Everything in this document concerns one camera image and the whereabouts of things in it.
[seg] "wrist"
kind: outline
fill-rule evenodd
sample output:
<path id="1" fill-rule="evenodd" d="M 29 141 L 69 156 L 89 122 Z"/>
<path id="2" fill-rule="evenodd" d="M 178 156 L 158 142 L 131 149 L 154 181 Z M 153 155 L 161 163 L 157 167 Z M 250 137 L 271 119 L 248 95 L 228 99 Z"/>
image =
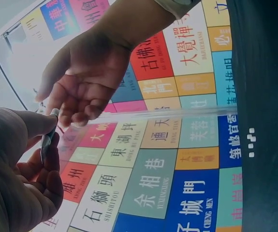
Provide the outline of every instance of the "wrist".
<path id="1" fill-rule="evenodd" d="M 117 0 L 94 29 L 132 51 L 175 19 L 154 0 Z"/>

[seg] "marker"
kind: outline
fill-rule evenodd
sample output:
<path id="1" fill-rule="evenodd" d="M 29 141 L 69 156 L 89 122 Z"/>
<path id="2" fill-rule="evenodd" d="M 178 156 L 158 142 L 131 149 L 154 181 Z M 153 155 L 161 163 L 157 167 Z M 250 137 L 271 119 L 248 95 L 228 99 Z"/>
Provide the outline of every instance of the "marker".
<path id="1" fill-rule="evenodd" d="M 58 119 L 58 115 L 59 115 L 59 109 L 53 109 L 50 115 L 55 115 Z M 41 150 L 40 150 L 40 154 L 41 154 L 41 163 L 44 164 L 44 159 L 46 157 L 46 152 L 48 147 L 51 145 L 52 143 L 52 139 L 53 139 L 53 135 L 55 133 L 56 127 L 54 127 L 52 129 L 51 132 L 49 132 L 46 135 L 42 136 L 42 140 L 41 140 Z"/>

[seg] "colorful map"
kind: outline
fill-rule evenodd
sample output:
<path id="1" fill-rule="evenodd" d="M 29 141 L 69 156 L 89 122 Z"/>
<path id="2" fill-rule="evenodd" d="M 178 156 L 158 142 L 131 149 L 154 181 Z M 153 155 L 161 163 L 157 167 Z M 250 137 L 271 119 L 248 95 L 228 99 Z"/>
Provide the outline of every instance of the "colorful map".
<path id="1" fill-rule="evenodd" d="M 52 0 L 22 20 L 29 41 L 90 29 L 114 0 Z M 106 112 L 236 105 L 225 0 L 202 0 L 135 48 Z M 32 232 L 240 232 L 237 115 L 70 127 L 64 201 Z"/>

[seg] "transparent tube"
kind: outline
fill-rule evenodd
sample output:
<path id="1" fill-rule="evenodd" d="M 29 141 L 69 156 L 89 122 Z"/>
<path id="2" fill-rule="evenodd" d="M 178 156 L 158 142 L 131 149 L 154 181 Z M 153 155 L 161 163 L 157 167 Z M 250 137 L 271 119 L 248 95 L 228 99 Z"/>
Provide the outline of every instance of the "transparent tube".
<path id="1" fill-rule="evenodd" d="M 118 123 L 161 118 L 189 118 L 198 116 L 226 116 L 237 114 L 236 106 L 205 107 L 179 110 L 155 110 L 126 113 L 102 113 L 97 119 L 88 124 Z"/>

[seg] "hand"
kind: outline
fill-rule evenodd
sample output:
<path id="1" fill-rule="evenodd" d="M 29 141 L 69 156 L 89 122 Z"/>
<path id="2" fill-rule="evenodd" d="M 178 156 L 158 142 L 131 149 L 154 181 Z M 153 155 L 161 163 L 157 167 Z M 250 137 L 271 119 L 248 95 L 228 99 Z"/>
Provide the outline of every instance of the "hand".
<path id="1" fill-rule="evenodd" d="M 44 165 L 39 149 L 27 163 L 17 163 L 56 124 L 55 116 L 0 108 L 0 224 L 8 222 L 6 231 L 27 232 L 60 208 L 63 186 L 58 134 L 53 137 Z"/>
<path id="2" fill-rule="evenodd" d="M 96 27 L 66 44 L 44 70 L 36 100 L 50 95 L 47 113 L 60 109 L 60 123 L 84 126 L 105 109 L 128 67 L 130 50 Z"/>

